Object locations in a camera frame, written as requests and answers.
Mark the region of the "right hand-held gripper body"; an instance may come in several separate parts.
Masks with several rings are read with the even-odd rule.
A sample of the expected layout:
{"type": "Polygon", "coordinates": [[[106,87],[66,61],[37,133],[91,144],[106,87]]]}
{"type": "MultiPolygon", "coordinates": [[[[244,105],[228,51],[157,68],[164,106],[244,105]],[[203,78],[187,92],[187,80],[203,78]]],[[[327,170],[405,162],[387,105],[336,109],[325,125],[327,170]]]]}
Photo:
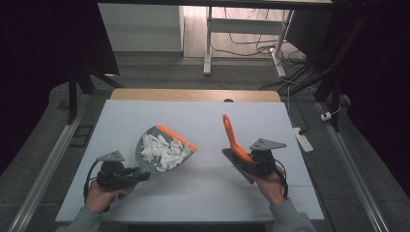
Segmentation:
{"type": "Polygon", "coordinates": [[[257,170],[257,177],[269,176],[276,170],[276,159],[274,158],[272,151],[274,149],[285,147],[285,143],[264,138],[259,138],[249,146],[250,153],[256,156],[256,161],[254,161],[251,166],[257,170]]]}

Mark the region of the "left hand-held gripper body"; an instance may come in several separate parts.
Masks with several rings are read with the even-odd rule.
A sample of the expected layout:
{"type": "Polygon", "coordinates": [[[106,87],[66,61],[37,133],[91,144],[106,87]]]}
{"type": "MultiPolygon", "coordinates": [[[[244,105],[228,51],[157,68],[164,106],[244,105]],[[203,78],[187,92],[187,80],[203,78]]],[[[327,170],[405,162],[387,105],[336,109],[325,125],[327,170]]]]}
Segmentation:
{"type": "Polygon", "coordinates": [[[124,157],[119,151],[111,152],[96,158],[101,161],[101,170],[97,174],[97,182],[104,189],[130,189],[136,186],[133,176],[135,168],[126,168],[124,157]]]}

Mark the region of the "pile of white paper scraps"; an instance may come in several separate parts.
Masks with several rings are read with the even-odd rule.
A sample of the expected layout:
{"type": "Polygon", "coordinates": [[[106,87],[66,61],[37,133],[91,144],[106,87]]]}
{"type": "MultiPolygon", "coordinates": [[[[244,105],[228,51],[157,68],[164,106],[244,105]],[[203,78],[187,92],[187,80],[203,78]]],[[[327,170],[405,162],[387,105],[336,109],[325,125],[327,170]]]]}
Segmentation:
{"type": "Polygon", "coordinates": [[[153,164],[157,171],[165,172],[181,164],[190,154],[185,145],[175,138],[166,140],[161,134],[145,133],[142,136],[142,158],[153,164]]]}

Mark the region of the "orange brush with grey bristles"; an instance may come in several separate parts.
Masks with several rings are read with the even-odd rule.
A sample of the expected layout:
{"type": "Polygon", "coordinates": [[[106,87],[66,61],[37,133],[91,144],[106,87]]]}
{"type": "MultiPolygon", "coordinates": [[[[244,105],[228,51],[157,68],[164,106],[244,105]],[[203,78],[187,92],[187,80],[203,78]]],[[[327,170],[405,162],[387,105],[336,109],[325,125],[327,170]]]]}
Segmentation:
{"type": "Polygon", "coordinates": [[[254,184],[254,180],[251,179],[243,168],[245,164],[253,164],[251,156],[236,143],[234,131],[231,126],[229,117],[224,114],[222,116],[223,125],[229,140],[230,148],[223,149],[222,153],[228,158],[233,166],[245,177],[245,179],[251,184],[254,184]]]}

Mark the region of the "grey dustpan with orange edge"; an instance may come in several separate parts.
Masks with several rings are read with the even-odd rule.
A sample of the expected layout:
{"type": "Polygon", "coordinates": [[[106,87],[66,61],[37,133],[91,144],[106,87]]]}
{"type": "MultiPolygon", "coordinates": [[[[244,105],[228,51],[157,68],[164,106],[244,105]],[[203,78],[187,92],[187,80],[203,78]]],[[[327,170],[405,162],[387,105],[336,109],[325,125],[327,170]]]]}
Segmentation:
{"type": "Polygon", "coordinates": [[[185,145],[185,148],[190,151],[189,156],[183,162],[185,162],[193,153],[195,153],[197,151],[197,147],[193,143],[189,142],[186,138],[184,138],[181,135],[177,134],[176,132],[166,128],[165,126],[156,125],[154,127],[149,128],[147,131],[145,131],[141,135],[140,139],[137,142],[136,148],[135,148],[135,159],[136,159],[138,165],[143,168],[143,171],[150,172],[150,173],[153,173],[153,174],[163,174],[163,173],[169,172],[170,170],[173,170],[173,169],[177,168],[178,166],[180,166],[183,163],[182,162],[181,164],[177,165],[173,169],[166,170],[165,172],[157,171],[153,164],[145,161],[142,158],[142,156],[140,155],[140,152],[142,151],[142,136],[145,133],[152,134],[152,135],[161,134],[165,137],[166,140],[169,140],[171,138],[175,138],[178,141],[180,141],[181,143],[183,143],[185,145]]]}

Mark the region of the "person's left hand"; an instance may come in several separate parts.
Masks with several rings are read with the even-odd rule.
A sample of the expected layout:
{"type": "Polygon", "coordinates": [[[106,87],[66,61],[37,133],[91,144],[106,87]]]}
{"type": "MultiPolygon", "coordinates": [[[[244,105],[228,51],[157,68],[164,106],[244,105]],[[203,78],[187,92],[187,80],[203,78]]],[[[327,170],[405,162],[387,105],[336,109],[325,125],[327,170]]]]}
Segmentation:
{"type": "Polygon", "coordinates": [[[101,188],[96,181],[93,181],[89,187],[84,208],[94,213],[101,214],[110,204],[117,200],[120,194],[127,195],[131,191],[130,188],[106,191],[101,188]]]}

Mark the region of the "person's right hand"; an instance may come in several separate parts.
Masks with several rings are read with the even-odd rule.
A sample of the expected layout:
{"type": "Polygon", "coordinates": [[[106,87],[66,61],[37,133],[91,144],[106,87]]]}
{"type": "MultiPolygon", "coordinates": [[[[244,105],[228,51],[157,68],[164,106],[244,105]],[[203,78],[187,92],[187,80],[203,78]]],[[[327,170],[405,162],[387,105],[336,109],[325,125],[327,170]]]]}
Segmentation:
{"type": "Polygon", "coordinates": [[[271,205],[277,206],[285,201],[281,180],[276,173],[272,173],[266,178],[259,178],[251,174],[249,177],[258,185],[261,193],[271,205]]]}

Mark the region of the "white power strip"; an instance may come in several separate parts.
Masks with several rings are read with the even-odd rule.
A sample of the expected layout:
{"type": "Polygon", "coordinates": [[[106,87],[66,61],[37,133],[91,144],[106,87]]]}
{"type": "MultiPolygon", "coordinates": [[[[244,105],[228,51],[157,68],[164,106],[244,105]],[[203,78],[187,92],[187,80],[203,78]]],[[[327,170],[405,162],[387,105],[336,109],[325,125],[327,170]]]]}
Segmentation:
{"type": "Polygon", "coordinates": [[[293,131],[294,131],[295,137],[296,137],[300,147],[302,148],[302,150],[306,153],[312,152],[313,147],[309,143],[306,136],[304,134],[301,134],[302,130],[300,128],[294,128],[293,131]]]}

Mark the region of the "black floor plate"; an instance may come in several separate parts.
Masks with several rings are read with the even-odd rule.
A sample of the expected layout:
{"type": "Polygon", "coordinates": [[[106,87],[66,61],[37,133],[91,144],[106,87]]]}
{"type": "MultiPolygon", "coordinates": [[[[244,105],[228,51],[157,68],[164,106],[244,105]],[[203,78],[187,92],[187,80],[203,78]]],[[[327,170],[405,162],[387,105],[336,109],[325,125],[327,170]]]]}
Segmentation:
{"type": "Polygon", "coordinates": [[[69,146],[74,148],[86,147],[93,133],[93,128],[93,126],[78,126],[69,146]]]}

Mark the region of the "pale blue foam board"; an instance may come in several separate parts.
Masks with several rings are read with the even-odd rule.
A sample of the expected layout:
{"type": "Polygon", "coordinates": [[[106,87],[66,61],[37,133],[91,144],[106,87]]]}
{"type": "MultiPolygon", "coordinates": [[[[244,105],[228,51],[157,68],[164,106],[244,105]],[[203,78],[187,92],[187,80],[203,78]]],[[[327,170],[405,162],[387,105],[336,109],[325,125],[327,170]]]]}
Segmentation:
{"type": "Polygon", "coordinates": [[[267,200],[223,155],[229,145],[222,118],[228,116],[237,143],[248,148],[259,138],[282,143],[273,152],[286,169],[295,208],[311,219],[323,213],[308,170],[280,102],[107,101],[84,157],[56,217],[69,222],[83,204],[87,174],[96,174],[96,159],[120,152],[135,166],[138,139],[162,125],[193,143],[197,150],[175,169],[152,175],[112,204],[106,221],[124,223],[270,222],[267,200]]]}

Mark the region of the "wooden table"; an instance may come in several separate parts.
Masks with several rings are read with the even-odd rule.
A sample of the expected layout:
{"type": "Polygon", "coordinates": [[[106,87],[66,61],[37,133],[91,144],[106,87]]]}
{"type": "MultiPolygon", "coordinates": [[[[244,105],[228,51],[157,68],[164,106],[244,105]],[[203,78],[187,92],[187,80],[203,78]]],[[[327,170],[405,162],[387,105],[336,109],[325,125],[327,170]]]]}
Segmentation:
{"type": "Polygon", "coordinates": [[[112,100],[169,102],[280,102],[275,91],[190,90],[190,89],[115,89],[112,100]]]}

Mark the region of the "black metal stand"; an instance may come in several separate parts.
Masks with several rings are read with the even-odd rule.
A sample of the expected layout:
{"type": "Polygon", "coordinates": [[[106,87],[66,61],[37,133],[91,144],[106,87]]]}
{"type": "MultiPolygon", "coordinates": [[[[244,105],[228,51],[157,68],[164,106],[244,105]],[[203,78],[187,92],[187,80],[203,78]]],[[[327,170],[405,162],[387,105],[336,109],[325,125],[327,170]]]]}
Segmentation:
{"type": "Polygon", "coordinates": [[[113,88],[123,88],[123,85],[112,79],[112,76],[119,76],[120,72],[117,68],[113,71],[99,71],[92,66],[76,66],[69,74],[69,120],[68,125],[74,122],[74,119],[79,114],[77,106],[77,90],[79,87],[83,94],[92,95],[96,87],[91,80],[94,76],[102,82],[113,88]]]}
{"type": "Polygon", "coordinates": [[[331,102],[330,123],[339,132],[338,111],[341,94],[341,64],[345,55],[360,34],[367,20],[361,11],[308,12],[296,11],[290,22],[286,39],[307,56],[307,65],[314,70],[308,77],[290,90],[294,95],[319,82],[314,92],[317,102],[329,96],[331,102]]]}

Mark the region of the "white cabinet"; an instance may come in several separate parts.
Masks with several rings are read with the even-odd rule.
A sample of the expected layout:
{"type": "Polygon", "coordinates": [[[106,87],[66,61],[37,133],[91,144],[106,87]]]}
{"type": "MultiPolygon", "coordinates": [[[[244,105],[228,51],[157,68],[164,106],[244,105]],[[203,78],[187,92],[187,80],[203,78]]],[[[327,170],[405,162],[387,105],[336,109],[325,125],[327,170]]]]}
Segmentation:
{"type": "Polygon", "coordinates": [[[99,9],[114,51],[183,51],[182,7],[100,3],[99,9]]]}

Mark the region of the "aluminium rail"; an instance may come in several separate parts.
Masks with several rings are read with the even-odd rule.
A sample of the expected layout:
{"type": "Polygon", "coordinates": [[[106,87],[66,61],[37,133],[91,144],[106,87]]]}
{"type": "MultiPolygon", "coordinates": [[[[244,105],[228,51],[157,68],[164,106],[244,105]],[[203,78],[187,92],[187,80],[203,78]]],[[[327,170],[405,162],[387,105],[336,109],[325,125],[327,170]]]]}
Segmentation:
{"type": "Polygon", "coordinates": [[[66,125],[52,148],[43,168],[36,181],[30,188],[27,196],[17,211],[15,218],[7,232],[25,232],[31,218],[33,217],[41,199],[58,167],[63,155],[65,154],[70,140],[75,133],[79,122],[83,118],[84,110],[79,110],[73,121],[66,125]]]}
{"type": "Polygon", "coordinates": [[[372,193],[367,187],[359,168],[357,167],[356,163],[351,157],[351,153],[347,145],[345,144],[341,134],[336,131],[335,127],[331,123],[331,120],[323,120],[325,116],[325,107],[319,102],[317,102],[315,105],[317,107],[317,110],[320,112],[320,118],[326,126],[326,129],[337,149],[337,153],[340,156],[341,162],[344,165],[344,168],[351,180],[351,183],[363,204],[363,207],[373,227],[373,230],[375,232],[391,232],[387,224],[387,221],[382,215],[381,210],[379,209],[376,203],[376,200],[374,199],[372,193]]]}

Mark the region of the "white desk frame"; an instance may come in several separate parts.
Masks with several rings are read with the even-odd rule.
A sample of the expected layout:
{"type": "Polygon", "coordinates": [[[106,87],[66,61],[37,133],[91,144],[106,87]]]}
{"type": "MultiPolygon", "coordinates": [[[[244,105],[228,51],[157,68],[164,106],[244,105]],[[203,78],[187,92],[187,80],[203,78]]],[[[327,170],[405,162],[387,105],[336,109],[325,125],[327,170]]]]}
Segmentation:
{"type": "Polygon", "coordinates": [[[282,21],[257,20],[257,19],[228,19],[213,17],[213,8],[208,7],[206,11],[206,48],[204,56],[203,74],[211,74],[212,48],[211,38],[213,33],[234,33],[234,34],[259,34],[278,36],[278,42],[274,48],[270,49],[278,77],[285,77],[286,73],[283,64],[279,59],[281,46],[293,15],[292,10],[285,10],[282,21]]]}

